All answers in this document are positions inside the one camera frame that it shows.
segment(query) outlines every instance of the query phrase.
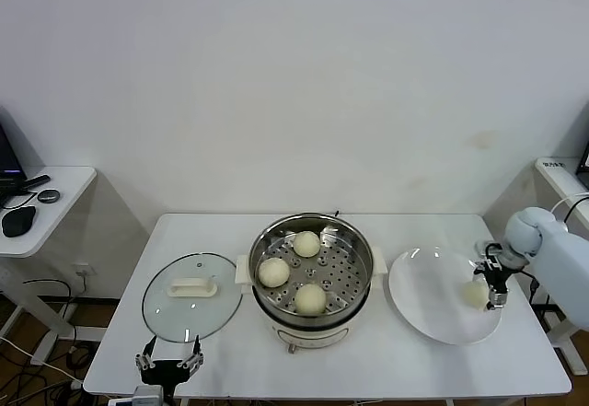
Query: white plate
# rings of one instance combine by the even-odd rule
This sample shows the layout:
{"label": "white plate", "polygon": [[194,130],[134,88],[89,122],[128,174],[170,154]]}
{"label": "white plate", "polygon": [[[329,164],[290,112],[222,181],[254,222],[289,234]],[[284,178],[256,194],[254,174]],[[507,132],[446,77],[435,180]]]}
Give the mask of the white plate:
{"label": "white plate", "polygon": [[449,344],[481,342],[499,326],[501,310],[479,311],[463,299],[474,267],[450,249],[416,248],[393,262],[388,287],[403,317],[425,335]]}

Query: glass lid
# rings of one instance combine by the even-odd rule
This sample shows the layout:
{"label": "glass lid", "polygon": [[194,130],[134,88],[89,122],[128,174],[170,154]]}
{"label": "glass lid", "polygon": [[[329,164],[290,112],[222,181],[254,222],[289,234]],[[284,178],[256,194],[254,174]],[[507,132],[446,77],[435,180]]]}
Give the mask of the glass lid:
{"label": "glass lid", "polygon": [[241,302],[236,265],[210,252],[180,257],[160,271],[144,294],[147,328],[168,342],[194,342],[219,331]]}

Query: white tabletop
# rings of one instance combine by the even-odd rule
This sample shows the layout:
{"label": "white tabletop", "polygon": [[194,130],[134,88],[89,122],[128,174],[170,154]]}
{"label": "white tabletop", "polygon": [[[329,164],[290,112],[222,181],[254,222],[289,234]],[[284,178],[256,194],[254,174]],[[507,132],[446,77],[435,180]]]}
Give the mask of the white tabletop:
{"label": "white tabletop", "polygon": [[[28,233],[17,238],[7,238],[0,233],[0,257],[24,258],[37,252],[96,177],[96,171],[92,167],[43,167],[27,172],[30,179],[42,174],[52,178],[32,191],[54,188],[60,192],[61,198],[56,203],[40,203],[36,198],[27,203],[37,208],[33,225]],[[26,199],[25,196],[14,197],[5,206],[16,206]],[[0,211],[0,218],[7,212],[8,210]]]}
{"label": "white tabletop", "polygon": [[[129,395],[142,384],[134,355],[152,335],[141,309],[152,277],[176,258],[214,251],[235,260],[278,215],[163,215],[145,247],[86,379],[92,393]],[[491,239],[477,215],[344,215],[388,266],[404,250],[447,246],[473,255]],[[373,288],[350,335],[318,350],[288,354],[270,334],[252,295],[202,340],[204,365],[178,397],[390,399],[516,397],[568,392],[571,382],[516,281],[498,330],[485,342],[453,346],[414,330]],[[155,359],[183,358],[190,344],[158,340]]]}

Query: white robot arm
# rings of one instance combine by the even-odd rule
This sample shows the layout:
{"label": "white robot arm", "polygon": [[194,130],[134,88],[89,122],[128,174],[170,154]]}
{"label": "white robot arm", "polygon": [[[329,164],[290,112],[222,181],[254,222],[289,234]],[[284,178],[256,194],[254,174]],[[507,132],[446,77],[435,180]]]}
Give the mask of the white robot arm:
{"label": "white robot arm", "polygon": [[549,211],[530,207],[510,217],[495,258],[500,266],[490,266],[488,261],[479,269],[488,283],[505,288],[504,294],[497,297],[490,284],[491,308],[493,298],[501,300],[498,307],[504,305],[504,281],[529,264],[531,273],[567,319],[578,328],[589,330],[589,241],[569,233]]}

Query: steamed bun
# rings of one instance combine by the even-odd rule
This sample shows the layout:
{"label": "steamed bun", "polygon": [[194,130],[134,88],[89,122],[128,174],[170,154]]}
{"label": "steamed bun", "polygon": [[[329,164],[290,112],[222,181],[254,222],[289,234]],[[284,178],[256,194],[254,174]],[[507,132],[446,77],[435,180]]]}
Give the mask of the steamed bun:
{"label": "steamed bun", "polygon": [[328,302],[323,288],[317,284],[306,284],[296,292],[294,307],[297,314],[304,316],[318,316],[325,311]]}
{"label": "steamed bun", "polygon": [[260,264],[258,277],[261,284],[269,288],[275,288],[288,281],[291,269],[288,263],[277,257],[272,257]]}
{"label": "steamed bun", "polygon": [[464,284],[462,297],[468,305],[483,311],[489,302],[489,287],[484,280],[475,280]]}
{"label": "steamed bun", "polygon": [[303,231],[294,236],[293,248],[301,257],[313,257],[321,249],[321,241],[317,234]]}

